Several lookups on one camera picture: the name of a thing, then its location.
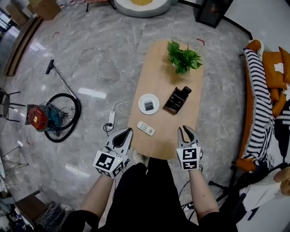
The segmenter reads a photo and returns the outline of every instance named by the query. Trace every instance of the round white plate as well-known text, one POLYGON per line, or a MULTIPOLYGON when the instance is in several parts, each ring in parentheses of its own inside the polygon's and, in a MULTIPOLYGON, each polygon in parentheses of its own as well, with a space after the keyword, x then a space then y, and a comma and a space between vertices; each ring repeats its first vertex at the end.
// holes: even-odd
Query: round white plate
POLYGON ((138 102, 139 110, 143 114, 147 114, 147 115, 155 114, 158 111, 159 106, 160 106, 160 104, 159 104, 158 98, 151 93, 147 93, 147 94, 144 94, 143 96, 141 96, 139 99, 139 102, 138 102), (146 111, 145 103, 148 103, 148 102, 153 102, 154 109, 146 111))

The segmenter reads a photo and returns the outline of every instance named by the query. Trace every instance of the coffee table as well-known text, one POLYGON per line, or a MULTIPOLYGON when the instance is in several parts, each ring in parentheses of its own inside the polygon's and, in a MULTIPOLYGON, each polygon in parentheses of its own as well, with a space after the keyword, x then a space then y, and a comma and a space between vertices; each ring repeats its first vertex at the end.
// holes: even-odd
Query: coffee table
MULTIPOLYGON (((168 61, 167 44, 167 40, 159 40, 150 45, 128 122, 128 127, 134 131, 133 148, 145 156, 163 160, 176 158, 178 127, 186 125, 195 128, 203 85, 203 65, 196 70, 191 69, 190 73, 182 76, 175 74, 175 68, 168 61), (180 111, 172 115, 164 110, 163 106, 175 87, 182 90, 185 86, 192 92, 180 111), (160 102, 159 110, 153 115, 145 115, 138 108, 139 98, 146 93, 156 95, 160 102), (137 128, 139 121, 155 129, 153 136, 137 128)), ((186 48, 187 45, 180 43, 180 49, 186 48)))

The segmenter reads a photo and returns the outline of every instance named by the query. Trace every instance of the white shirt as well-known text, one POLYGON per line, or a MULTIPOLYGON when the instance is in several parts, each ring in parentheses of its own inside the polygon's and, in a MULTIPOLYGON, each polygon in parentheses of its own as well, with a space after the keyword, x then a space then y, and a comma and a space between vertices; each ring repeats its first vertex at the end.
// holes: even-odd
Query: white shirt
POLYGON ((276 196, 279 198, 281 197, 282 194, 279 194, 281 192, 281 183, 278 183, 274 180, 274 176, 279 171, 281 171, 281 169, 275 169, 274 171, 270 172, 263 180, 255 184, 250 184, 249 186, 240 190, 240 196, 243 193, 246 193, 246 198, 243 201, 243 205, 247 212, 260 207, 276 196))

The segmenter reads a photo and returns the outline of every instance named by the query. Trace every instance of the person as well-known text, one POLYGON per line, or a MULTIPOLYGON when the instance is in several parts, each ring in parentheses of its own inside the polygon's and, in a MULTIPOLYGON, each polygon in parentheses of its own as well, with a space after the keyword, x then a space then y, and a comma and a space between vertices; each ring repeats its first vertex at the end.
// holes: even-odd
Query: person
MULTIPOLYGON (((149 158, 148 168, 143 156, 133 153, 135 165, 121 177, 115 190, 106 224, 100 231, 134 229, 178 229, 191 231, 237 231, 234 223, 219 212, 209 186, 200 170, 190 170, 190 186, 199 226, 187 220, 166 160, 149 158)), ((100 176, 81 204, 80 210, 69 214, 62 231, 98 230, 113 179, 100 176)))
POLYGON ((247 212, 260 207, 273 199, 280 199, 290 196, 290 167, 287 163, 282 163, 273 168, 266 176, 264 172, 255 174, 245 173, 241 176, 234 189, 229 194, 224 204, 220 207, 220 212, 227 214, 233 210, 243 193, 246 194, 241 206, 232 220, 238 223, 247 212))

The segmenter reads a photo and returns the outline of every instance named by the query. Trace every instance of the vacuum wand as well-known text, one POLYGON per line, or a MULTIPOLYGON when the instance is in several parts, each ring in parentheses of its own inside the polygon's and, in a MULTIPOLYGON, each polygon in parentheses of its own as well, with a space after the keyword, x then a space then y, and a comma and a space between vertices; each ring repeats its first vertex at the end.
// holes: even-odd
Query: vacuum wand
POLYGON ((55 67, 55 65, 53 64, 54 60, 51 60, 49 62, 49 65, 46 69, 45 74, 49 74, 50 70, 54 69, 54 71, 56 72, 57 76, 59 77, 60 81, 64 84, 64 86, 68 89, 69 93, 75 98, 77 99, 77 96, 73 93, 73 91, 71 90, 71 88, 69 87, 69 85, 66 83, 66 81, 62 78, 60 72, 57 70, 57 68, 55 67))

